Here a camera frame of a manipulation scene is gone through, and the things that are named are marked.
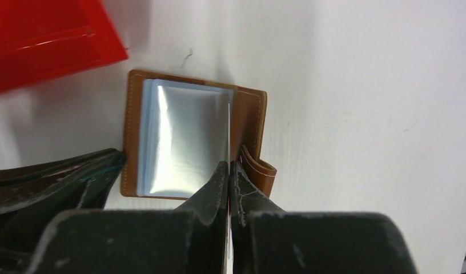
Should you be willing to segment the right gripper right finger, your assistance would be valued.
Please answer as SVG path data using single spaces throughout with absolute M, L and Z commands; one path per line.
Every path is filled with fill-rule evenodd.
M 290 212 L 231 163 L 234 273 L 416 273 L 395 223 L 375 212 Z

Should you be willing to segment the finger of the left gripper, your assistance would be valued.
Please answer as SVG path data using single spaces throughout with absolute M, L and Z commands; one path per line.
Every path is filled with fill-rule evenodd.
M 50 172 L 53 170 L 63 170 L 65 167 L 73 166 L 81 162 L 98 159 L 103 156 L 120 155 L 120 151 L 114 148 L 107 148 L 104 150 L 76 156 L 68 159 L 63 159 L 54 162 L 41 163 L 32 166 L 12 168 L 7 170 L 0 170 L 0 187 L 8 184 L 15 184 L 25 180 L 26 178 L 38 178 L 40 174 Z
M 69 209 L 102 209 L 127 161 L 103 156 L 0 187 L 0 273 L 22 273 L 48 223 Z

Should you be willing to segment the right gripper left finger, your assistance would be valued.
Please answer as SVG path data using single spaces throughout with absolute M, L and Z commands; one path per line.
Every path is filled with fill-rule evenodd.
M 229 165 L 172 210 L 69 210 L 46 227 L 27 273 L 225 273 Z

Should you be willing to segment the silver credit card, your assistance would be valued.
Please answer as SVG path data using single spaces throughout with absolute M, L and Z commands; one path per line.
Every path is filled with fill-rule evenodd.
M 228 173 L 231 173 L 231 103 L 227 105 L 227 160 Z M 225 259 L 225 273 L 233 273 L 233 243 L 232 243 L 232 228 L 231 228 L 231 206 L 230 198 L 228 197 L 228 212 L 227 212 L 227 257 Z

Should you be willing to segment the red plastic bin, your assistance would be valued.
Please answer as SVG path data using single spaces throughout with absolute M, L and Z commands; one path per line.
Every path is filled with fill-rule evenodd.
M 0 93 L 127 58 L 102 1 L 0 1 Z

